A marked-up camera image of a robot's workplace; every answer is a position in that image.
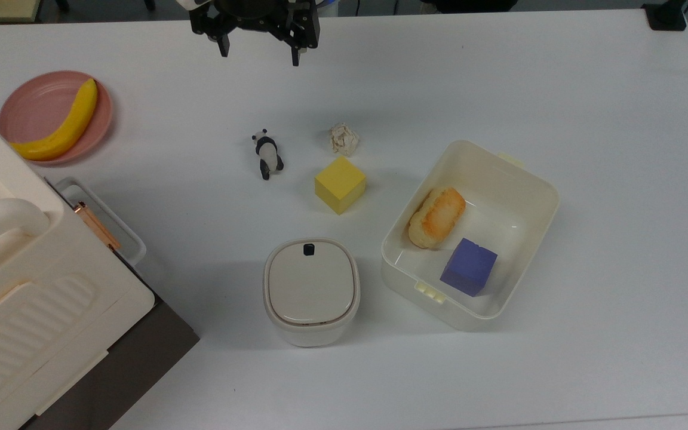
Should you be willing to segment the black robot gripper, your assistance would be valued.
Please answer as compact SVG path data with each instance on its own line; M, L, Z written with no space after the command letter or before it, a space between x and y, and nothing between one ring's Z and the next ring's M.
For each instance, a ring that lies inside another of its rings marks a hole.
M291 47L291 63L300 65L301 48L317 48L320 23L314 1L189 1L193 33L218 43L227 58L229 34L237 29L270 33Z

